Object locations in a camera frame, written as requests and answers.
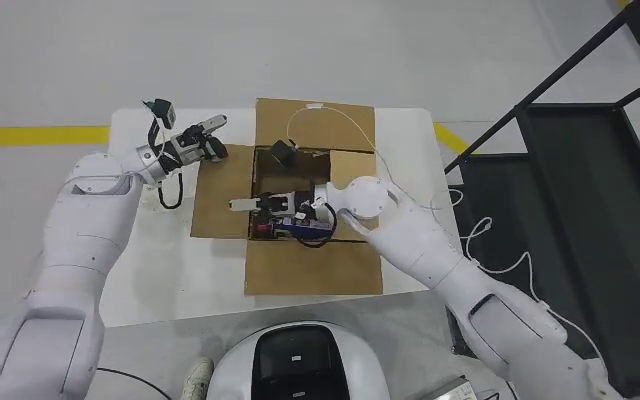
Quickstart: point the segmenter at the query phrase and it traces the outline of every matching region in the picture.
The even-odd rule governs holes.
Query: shoe
[[[205,400],[211,375],[213,375],[213,361],[209,357],[198,357],[184,379],[180,400]]]

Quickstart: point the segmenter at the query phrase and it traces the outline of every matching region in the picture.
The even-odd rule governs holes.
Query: stair step
[[[624,109],[534,104],[518,115],[566,238],[615,387],[640,388],[640,145]]]
[[[536,294],[591,335],[593,331],[586,324],[585,310],[578,298],[579,289],[575,287],[576,279],[569,267],[571,254],[565,251],[562,237],[550,222],[528,156],[471,156],[461,165],[461,173],[465,199],[455,208],[460,235],[468,235],[483,217],[493,218],[491,230],[471,241],[471,255],[485,268],[501,270],[511,266],[528,250],[532,257]],[[493,277],[530,294],[526,261],[510,272]],[[567,332],[569,347],[582,357],[595,356],[582,335],[570,327]]]

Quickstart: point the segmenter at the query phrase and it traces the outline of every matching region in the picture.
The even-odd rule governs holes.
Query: cardboard flap
[[[338,189],[344,189],[347,185],[359,176],[376,175],[376,156],[369,153],[354,153],[352,151],[331,151],[331,182]],[[360,221],[362,225],[369,229],[378,227],[378,218],[370,221]],[[338,219],[334,239],[338,240],[363,240],[362,236],[342,218]]]
[[[246,239],[249,213],[229,208],[233,199],[251,198],[253,146],[227,144],[229,157],[202,161],[198,170],[191,236]]]
[[[380,264],[367,243],[249,241],[245,295],[382,294]]]
[[[256,145],[271,146],[287,141],[287,123],[307,104],[323,104],[347,114],[375,145],[375,113],[372,107],[300,100],[258,99],[256,102]],[[372,151],[355,124],[344,115],[327,109],[310,109],[296,114],[289,136],[300,147]]]

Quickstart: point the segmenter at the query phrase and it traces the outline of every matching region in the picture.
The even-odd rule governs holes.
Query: black metal stairs
[[[617,103],[533,101],[625,24],[640,39],[636,3],[445,169],[459,166],[463,179],[455,186],[465,195],[454,209],[460,235],[493,218],[491,230],[472,239],[471,255],[502,270],[529,251],[536,294],[589,334],[625,397],[640,395],[640,143],[624,107],[640,89]],[[472,154],[513,118],[528,153]],[[522,264],[493,276],[529,293]],[[472,355],[453,318],[450,323],[454,352]],[[588,341],[566,328],[567,345],[595,357]]]

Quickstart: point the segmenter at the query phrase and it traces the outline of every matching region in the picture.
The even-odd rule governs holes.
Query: cardboard sheet
[[[373,107],[300,100],[258,99],[256,102],[256,146],[287,141],[287,122],[307,104],[323,104],[347,114],[375,144]],[[360,130],[347,117],[332,110],[310,109],[296,114],[289,136],[300,147],[316,149],[372,151]]]
[[[256,103],[256,146],[271,146],[279,139],[286,140],[289,117],[310,103],[313,102],[259,99]],[[325,105],[353,118],[375,143],[373,108]],[[302,179],[286,176],[277,168],[269,168],[268,165],[277,163],[271,157],[256,161],[259,158],[257,147],[227,144],[227,159],[220,163],[200,164],[191,236],[248,238],[249,213],[232,212],[229,201],[253,197],[252,189],[262,193],[307,189],[309,177],[316,184],[331,178],[339,188],[344,188],[357,176],[375,175],[375,156],[363,153],[371,152],[371,145],[344,115],[322,109],[305,110],[298,113],[292,122],[290,133],[300,147],[324,150],[320,153],[325,157],[327,149],[351,151],[329,152],[330,163],[326,158],[322,163],[301,163],[299,172],[305,172],[301,175],[306,177]],[[258,162],[267,171],[260,179],[254,174],[254,163]],[[341,220],[334,238],[362,241]],[[380,256],[367,243],[330,242],[322,248],[310,249],[295,240],[247,241],[246,295],[381,293]]]
[[[376,156],[369,153],[355,153],[352,151],[331,151],[331,182],[338,189],[344,189],[359,176],[376,175]],[[378,227],[378,219],[362,222],[369,229]],[[351,229],[342,219],[338,220],[338,227],[333,235],[339,240],[358,240],[363,238]]]
[[[249,241],[245,295],[381,294],[380,256],[367,243]]]
[[[249,213],[233,212],[229,200],[251,197],[253,146],[226,145],[229,157],[202,161],[198,170],[191,236],[246,239]]]

